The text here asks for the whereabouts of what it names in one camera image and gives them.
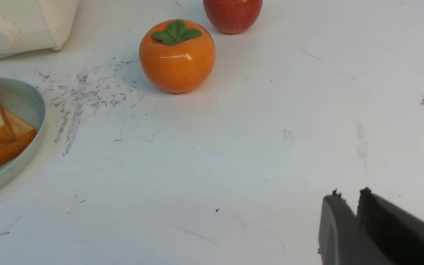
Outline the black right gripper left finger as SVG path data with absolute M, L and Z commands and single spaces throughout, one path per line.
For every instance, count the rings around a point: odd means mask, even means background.
M 323 265 L 394 265 L 360 228 L 337 189 L 323 197 L 318 244 Z

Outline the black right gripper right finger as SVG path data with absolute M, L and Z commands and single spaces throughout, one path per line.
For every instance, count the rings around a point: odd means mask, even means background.
M 378 249 L 397 265 L 424 265 L 424 221 L 393 203 L 360 190 L 357 218 Z

